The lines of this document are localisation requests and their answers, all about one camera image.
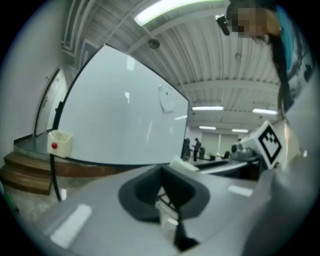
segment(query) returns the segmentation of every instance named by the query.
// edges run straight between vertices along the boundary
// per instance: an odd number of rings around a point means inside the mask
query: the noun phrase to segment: whiteboard
[[[188,100],[151,69],[104,45],[65,99],[58,130],[73,135],[70,158],[151,165],[180,156]]]

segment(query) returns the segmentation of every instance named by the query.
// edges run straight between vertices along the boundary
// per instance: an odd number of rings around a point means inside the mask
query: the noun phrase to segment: ceiling
[[[215,15],[228,0],[195,3],[171,10],[144,26],[135,15],[157,0],[69,1],[62,47],[75,75],[95,50],[107,43],[156,71],[190,102],[188,125],[214,126],[216,133],[253,130],[277,116],[253,113],[277,110],[279,80],[270,47],[251,38],[225,36]],[[151,49],[148,40],[159,40]],[[192,111],[194,106],[222,105],[224,111]]]

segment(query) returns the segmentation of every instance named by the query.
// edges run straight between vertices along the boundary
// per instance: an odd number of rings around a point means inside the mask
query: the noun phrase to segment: fluorescent ceiling light
[[[176,117],[174,120],[186,119],[187,117],[188,117],[187,115],[182,115],[182,116]]]
[[[246,130],[246,129],[232,129],[232,131],[234,133],[247,133],[248,132],[248,130]]]
[[[176,8],[187,6],[190,4],[195,4],[199,2],[213,2],[222,0],[160,0],[147,9],[144,9],[137,16],[134,17],[134,21],[138,23],[139,26],[147,24],[156,17],[165,14]]]
[[[223,106],[193,106],[192,110],[224,110]]]
[[[252,110],[253,113],[258,113],[258,114],[267,114],[267,115],[277,115],[278,111],[276,110],[270,110],[270,109],[262,109],[262,108],[254,108]]]
[[[207,130],[215,130],[216,127],[210,127],[210,126],[199,126],[200,129],[207,129]]]

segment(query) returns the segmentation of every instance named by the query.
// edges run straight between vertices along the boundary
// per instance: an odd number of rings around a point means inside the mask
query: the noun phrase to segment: wooden step
[[[4,157],[4,162],[8,166],[23,169],[31,173],[47,176],[51,175],[50,164],[48,161],[32,158],[18,152],[11,152],[6,155]]]
[[[2,183],[18,190],[41,195],[50,195],[51,177],[48,175],[4,165],[0,169],[0,180]]]

